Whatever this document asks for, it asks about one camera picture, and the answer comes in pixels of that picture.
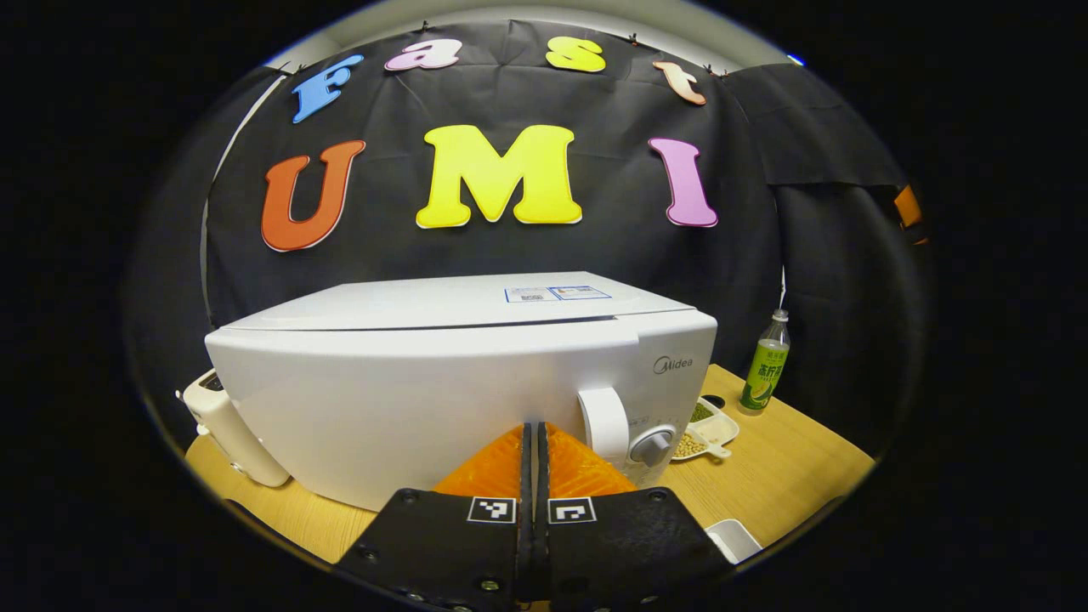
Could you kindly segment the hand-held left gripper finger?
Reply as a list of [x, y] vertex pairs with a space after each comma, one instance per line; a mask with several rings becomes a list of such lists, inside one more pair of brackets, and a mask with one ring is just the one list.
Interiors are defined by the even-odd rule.
[[519, 612], [534, 589], [534, 434], [526, 423], [490, 468], [514, 484], [486, 495], [401, 488], [337, 561], [342, 577], [388, 597], [399, 612]]
[[734, 576], [672, 490], [554, 495], [545, 423], [535, 446], [535, 597], [551, 611], [695, 611]]

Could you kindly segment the white microwave oven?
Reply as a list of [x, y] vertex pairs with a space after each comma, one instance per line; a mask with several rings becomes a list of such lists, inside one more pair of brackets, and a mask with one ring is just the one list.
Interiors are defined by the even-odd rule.
[[710, 314], [588, 272], [341, 284], [205, 345], [256, 441], [304, 488], [378, 510], [500, 434], [551, 423], [655, 485], [710, 367]]

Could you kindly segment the white divided dish with beans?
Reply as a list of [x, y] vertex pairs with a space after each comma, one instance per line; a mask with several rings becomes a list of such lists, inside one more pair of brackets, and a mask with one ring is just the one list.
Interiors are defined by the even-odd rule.
[[727, 445], [740, 433], [740, 426], [730, 416], [724, 414], [710, 396], [700, 396], [695, 408], [685, 427], [671, 462], [683, 462], [698, 456], [709, 456], [714, 462], [721, 462], [732, 456]]

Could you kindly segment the white rectangular dish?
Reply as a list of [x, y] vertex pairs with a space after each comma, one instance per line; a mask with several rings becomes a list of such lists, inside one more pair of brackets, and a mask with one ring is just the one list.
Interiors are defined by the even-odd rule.
[[705, 535], [732, 565], [742, 564], [764, 550], [758, 539], [735, 518], [719, 521], [706, 527]]

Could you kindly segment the green label drink bottle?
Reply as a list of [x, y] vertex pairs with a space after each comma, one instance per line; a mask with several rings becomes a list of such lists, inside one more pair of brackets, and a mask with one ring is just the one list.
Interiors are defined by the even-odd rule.
[[791, 340], [786, 329], [789, 313], [786, 309], [772, 311], [772, 325], [761, 334], [751, 360], [745, 387], [739, 396], [739, 411], [750, 416], [761, 415], [772, 399], [786, 368]]

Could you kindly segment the black backdrop cloth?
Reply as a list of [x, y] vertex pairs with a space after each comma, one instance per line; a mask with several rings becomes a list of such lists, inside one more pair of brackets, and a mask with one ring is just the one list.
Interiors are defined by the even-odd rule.
[[[719, 77], [685, 59], [706, 105], [656, 70], [672, 56], [528, 20], [408, 30], [228, 91], [168, 163], [144, 217], [122, 316], [166, 431], [174, 392], [210, 367], [205, 336], [338, 284], [588, 271], [691, 303], [719, 325], [710, 360], [747, 372], [772, 309], [793, 345], [774, 397], [874, 456], [925, 355], [922, 225], [905, 171], [846, 100], [791, 62]], [[569, 128], [578, 224], [424, 229], [431, 128], [478, 128], [504, 154]]]

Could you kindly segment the cream toaster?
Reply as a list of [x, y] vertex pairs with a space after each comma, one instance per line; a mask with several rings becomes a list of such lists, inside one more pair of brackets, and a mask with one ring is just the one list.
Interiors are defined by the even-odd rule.
[[211, 440], [228, 460], [231, 468], [269, 488], [288, 484], [289, 473], [244, 421], [215, 369], [176, 391], [175, 396], [190, 413], [195, 433]]

